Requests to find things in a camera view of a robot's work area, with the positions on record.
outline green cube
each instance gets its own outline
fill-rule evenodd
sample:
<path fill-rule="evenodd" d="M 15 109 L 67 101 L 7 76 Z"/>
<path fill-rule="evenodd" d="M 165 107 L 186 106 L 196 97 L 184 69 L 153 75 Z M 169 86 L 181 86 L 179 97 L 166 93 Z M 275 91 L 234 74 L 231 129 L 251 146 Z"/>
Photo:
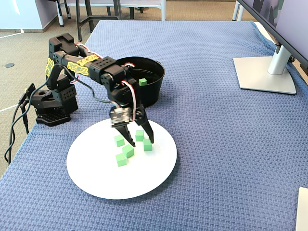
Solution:
<path fill-rule="evenodd" d="M 143 150 L 144 151 L 152 151 L 152 143 L 149 139 L 143 140 Z"/>
<path fill-rule="evenodd" d="M 146 81 L 145 78 L 139 79 L 139 86 L 144 86 L 144 85 L 147 85 L 147 84 L 148 84 L 148 81 Z"/>
<path fill-rule="evenodd" d="M 126 158 L 130 158 L 134 155 L 134 148 L 130 145 L 126 145 L 122 148 L 123 153 L 126 155 Z"/>
<path fill-rule="evenodd" d="M 121 167 L 123 165 L 127 165 L 127 158 L 125 153 L 121 153 L 119 155 L 116 155 L 116 161 L 117 161 L 117 166 Z"/>
<path fill-rule="evenodd" d="M 121 147 L 125 144 L 124 137 L 122 135 L 115 136 L 115 141 L 116 141 L 117 147 Z"/>
<path fill-rule="evenodd" d="M 143 131 L 136 131 L 136 141 L 143 141 Z"/>

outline black cable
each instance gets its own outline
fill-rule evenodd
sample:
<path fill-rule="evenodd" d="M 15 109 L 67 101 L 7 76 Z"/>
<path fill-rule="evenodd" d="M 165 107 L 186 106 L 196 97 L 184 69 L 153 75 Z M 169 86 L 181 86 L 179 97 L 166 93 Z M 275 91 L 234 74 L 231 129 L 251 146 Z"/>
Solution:
<path fill-rule="evenodd" d="M 20 105 L 21 112 L 24 113 L 26 111 L 26 105 L 29 103 L 29 100 L 24 101 L 22 105 Z M 28 128 L 28 117 L 27 114 L 23 116 L 23 122 L 26 129 L 26 133 L 29 134 L 29 128 Z"/>
<path fill-rule="evenodd" d="M 15 117 L 16 117 L 16 114 L 18 112 L 18 109 L 19 109 L 19 106 L 21 105 L 21 103 L 18 103 L 18 105 L 16 106 L 15 108 L 15 111 L 13 113 L 13 117 L 12 117 L 12 123 L 14 123 L 15 121 Z M 14 132 L 14 129 L 11 128 L 10 130 L 10 141 L 9 141 L 9 145 L 11 145 L 12 143 L 12 135 L 15 137 L 15 132 Z M 9 150 L 9 156 L 11 156 L 11 153 L 12 153 L 12 149 Z M 4 155 L 4 159 L 6 160 L 6 162 L 9 163 L 9 159 L 6 157 L 6 154 Z"/>
<path fill-rule="evenodd" d="M 87 88 L 89 88 L 92 91 L 92 96 L 95 100 L 97 100 L 98 102 L 101 103 L 111 103 L 111 101 L 106 101 L 106 100 L 101 100 L 99 98 L 96 98 L 94 90 L 92 87 L 90 87 L 88 84 L 82 82 L 81 80 L 79 80 L 78 78 L 76 78 L 75 76 L 72 75 L 72 73 L 67 69 L 66 66 L 63 66 L 63 68 L 67 71 L 67 73 L 70 75 L 70 77 L 72 77 L 74 80 L 76 80 L 77 82 L 81 83 L 82 85 L 86 86 Z"/>
<path fill-rule="evenodd" d="M 49 81 L 50 76 L 46 79 L 46 82 L 44 84 L 42 84 L 41 86 L 39 86 L 38 88 L 36 88 L 30 95 L 30 99 L 29 99 L 29 106 L 27 107 L 26 111 L 24 113 L 22 113 L 11 125 L 11 130 L 13 130 L 14 125 L 17 123 L 18 120 L 20 120 L 20 118 L 22 118 L 25 114 L 27 114 L 27 112 L 30 110 L 30 106 L 31 106 L 31 102 L 32 102 L 32 98 L 33 95 L 35 94 L 35 92 L 37 92 L 39 89 L 41 89 L 42 87 L 44 87 L 46 85 L 46 83 Z M 12 143 L 10 144 L 10 146 L 8 147 L 8 149 L 5 151 L 4 156 L 6 156 L 6 154 L 11 150 L 12 146 L 15 143 L 15 136 L 13 135 L 13 139 L 12 139 Z M 8 164 L 10 165 L 11 163 L 11 155 L 9 153 L 9 158 L 8 158 Z"/>
<path fill-rule="evenodd" d="M 86 83 L 80 81 L 80 80 L 77 79 L 75 76 L 73 76 L 73 75 L 70 73 L 70 71 L 68 70 L 68 68 L 67 68 L 66 66 L 63 66 L 63 65 L 61 65 L 61 64 L 55 64 L 54 66 L 56 66 L 56 65 L 62 66 L 62 67 L 68 72 L 68 74 L 70 75 L 70 77 L 72 77 L 72 78 L 73 78 L 74 80 L 76 80 L 77 82 L 79 82 L 79 83 L 83 84 L 84 86 L 86 86 L 87 88 L 89 88 L 89 89 L 92 91 L 92 96 L 93 96 L 93 98 L 94 98 L 95 100 L 97 100 L 97 101 L 99 101 L 99 102 L 102 102 L 102 103 L 111 103 L 110 101 L 105 101 L 105 100 L 101 100 L 101 99 L 96 98 L 93 88 L 90 87 L 88 84 L 86 84 Z M 41 86 L 39 86 L 38 88 L 36 88 L 36 89 L 31 93 L 30 98 L 29 98 L 29 106 L 27 107 L 26 111 L 23 112 L 14 122 L 12 122 L 11 130 L 13 131 L 13 132 L 12 132 L 12 134 L 13 134 L 13 139 L 12 139 L 12 142 L 11 142 L 10 146 L 8 147 L 8 149 L 7 149 L 7 150 L 5 151 L 5 153 L 4 153 L 4 157 L 5 157 L 5 159 L 8 161 L 8 164 L 11 163 L 11 152 L 10 152 L 10 150 L 11 150 L 12 146 L 13 146 L 14 143 L 15 143 L 15 133 L 14 133 L 14 129 L 13 129 L 13 128 L 14 128 L 14 125 L 17 123 L 18 120 L 20 120 L 20 118 L 22 118 L 24 115 L 26 115 L 26 114 L 28 113 L 28 111 L 30 110 L 30 107 L 31 107 L 31 102 L 32 102 L 33 95 L 34 95 L 35 92 L 37 92 L 39 89 L 41 89 L 42 87 L 44 87 L 44 86 L 47 84 L 47 82 L 49 81 L 49 79 L 50 79 L 50 76 L 46 79 L 46 81 L 45 81 L 44 84 L 42 84 Z M 7 159 L 7 158 L 6 158 L 6 154 L 7 154 L 8 152 L 10 152 L 10 153 L 9 153 L 9 158 Z"/>

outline white paper plate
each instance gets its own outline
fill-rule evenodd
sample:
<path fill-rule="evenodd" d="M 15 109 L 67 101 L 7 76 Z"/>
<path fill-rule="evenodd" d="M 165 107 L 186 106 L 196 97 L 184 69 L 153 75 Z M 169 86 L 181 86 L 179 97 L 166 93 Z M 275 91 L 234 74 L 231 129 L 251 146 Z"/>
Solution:
<path fill-rule="evenodd" d="M 67 171 L 73 182 L 83 191 L 105 199 L 128 199 L 155 189 L 170 175 L 177 160 L 177 148 L 171 135 L 159 124 L 150 121 L 154 131 L 153 150 L 143 151 L 143 143 L 135 142 L 135 155 L 128 164 L 118 167 L 114 136 L 110 119 L 92 125 L 73 142 L 66 160 Z M 135 141 L 136 123 L 128 125 Z"/>

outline blue knit fabric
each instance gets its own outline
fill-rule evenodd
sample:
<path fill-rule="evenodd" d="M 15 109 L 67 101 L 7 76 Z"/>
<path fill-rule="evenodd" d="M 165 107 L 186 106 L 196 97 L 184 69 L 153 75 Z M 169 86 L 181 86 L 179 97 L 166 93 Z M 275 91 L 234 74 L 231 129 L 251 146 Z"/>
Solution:
<path fill-rule="evenodd" d="M 295 96 L 239 88 L 232 59 L 274 51 L 252 22 L 100 21 L 87 45 L 162 63 L 159 100 L 146 111 L 174 138 L 176 166 L 133 199 L 78 188 L 67 152 L 111 106 L 77 83 L 71 122 L 36 124 L 0 180 L 0 230 L 295 229 L 298 188 L 308 187 L 308 87 L 290 65 Z M 81 79 L 106 99 L 103 86 Z"/>

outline black bowl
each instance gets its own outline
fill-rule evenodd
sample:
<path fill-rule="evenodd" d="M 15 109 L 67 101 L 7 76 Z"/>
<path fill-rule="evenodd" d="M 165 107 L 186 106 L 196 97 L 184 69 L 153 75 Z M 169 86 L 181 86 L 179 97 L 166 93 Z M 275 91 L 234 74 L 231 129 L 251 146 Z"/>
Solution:
<path fill-rule="evenodd" d="M 135 65 L 131 71 L 132 78 L 138 82 L 142 78 L 147 80 L 147 85 L 139 86 L 139 96 L 144 107 L 152 106 L 158 100 L 165 69 L 159 62 L 148 58 L 127 57 L 118 59 L 119 65 L 126 63 L 133 63 Z"/>

